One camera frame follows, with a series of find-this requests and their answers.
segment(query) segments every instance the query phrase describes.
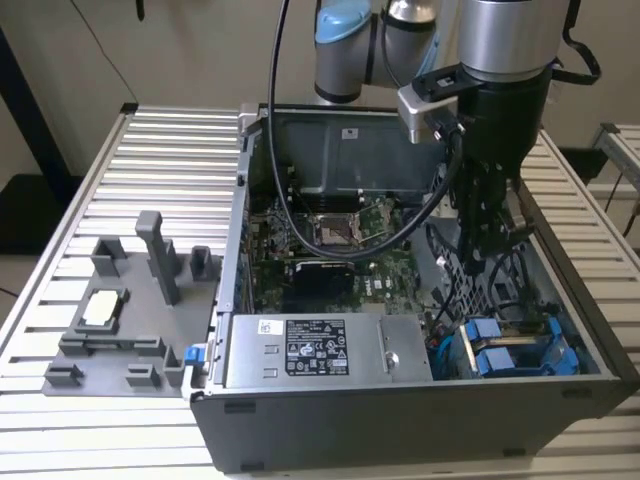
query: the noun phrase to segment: metal case panel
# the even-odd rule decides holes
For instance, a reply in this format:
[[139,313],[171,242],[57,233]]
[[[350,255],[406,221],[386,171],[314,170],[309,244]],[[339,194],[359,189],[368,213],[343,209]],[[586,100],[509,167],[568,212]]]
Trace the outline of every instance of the metal case panel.
[[[287,341],[291,322],[332,320],[344,322],[346,349],[341,349],[340,342],[336,342],[336,349],[346,351],[344,362],[348,365],[349,374],[331,375],[327,372],[326,375],[312,375],[303,371],[300,376],[290,374],[285,368],[287,362],[298,363],[298,352],[291,355],[288,351],[288,347],[298,348],[295,341]],[[265,321],[275,325],[271,333],[261,332],[260,327]],[[394,381],[431,380],[420,324],[415,316],[236,315],[232,329],[225,385],[228,389],[348,388],[385,385]],[[310,344],[320,343],[312,335],[307,338]],[[314,356],[315,353],[322,354],[316,361],[326,359],[326,352],[319,350],[314,352]]]
[[614,381],[491,383],[197,397],[217,469],[350,467],[534,455],[609,411]]

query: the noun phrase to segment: open computer tower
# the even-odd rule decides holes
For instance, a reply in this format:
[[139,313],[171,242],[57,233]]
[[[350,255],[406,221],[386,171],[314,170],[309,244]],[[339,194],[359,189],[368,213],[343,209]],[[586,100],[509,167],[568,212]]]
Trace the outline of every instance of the open computer tower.
[[[534,235],[475,279],[457,263],[446,200],[379,258],[319,259],[291,234],[265,119],[254,120],[243,130],[215,338],[188,379],[218,469],[530,456],[638,388],[527,192]],[[391,111],[282,107],[275,121],[289,208],[319,246],[384,238],[442,175],[443,148],[412,145]]]

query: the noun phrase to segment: small white component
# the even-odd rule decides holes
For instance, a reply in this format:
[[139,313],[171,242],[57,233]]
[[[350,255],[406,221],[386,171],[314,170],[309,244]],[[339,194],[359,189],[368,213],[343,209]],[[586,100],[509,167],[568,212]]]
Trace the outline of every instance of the small white component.
[[118,299],[118,292],[115,290],[99,290],[92,294],[82,314],[84,323],[104,326],[113,317]]
[[261,318],[258,322],[258,335],[282,335],[284,322],[282,320],[266,320]]

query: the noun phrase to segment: white sticker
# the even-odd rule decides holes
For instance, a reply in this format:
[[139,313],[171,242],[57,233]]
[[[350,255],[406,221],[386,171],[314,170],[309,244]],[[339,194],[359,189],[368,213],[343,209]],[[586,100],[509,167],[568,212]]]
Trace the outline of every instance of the white sticker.
[[357,128],[343,128],[342,129],[342,139],[343,140],[357,140],[358,139],[358,129]]
[[260,320],[258,322],[258,335],[282,335],[284,322],[282,320]]

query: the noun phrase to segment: white wall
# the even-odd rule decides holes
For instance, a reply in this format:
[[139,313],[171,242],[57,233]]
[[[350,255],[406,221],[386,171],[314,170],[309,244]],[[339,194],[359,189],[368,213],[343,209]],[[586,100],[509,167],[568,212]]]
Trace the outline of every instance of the white wall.
[[[549,105],[544,124],[560,145],[588,145],[602,122],[640,124],[640,1],[583,0],[575,40],[586,43],[603,70],[592,87],[565,86]],[[578,55],[563,45],[567,68],[586,73]]]
[[[279,0],[77,0],[144,104],[238,107],[266,99]],[[278,99],[314,99],[314,2],[292,2]],[[131,101],[68,0],[2,0],[0,23],[70,166],[91,163]]]

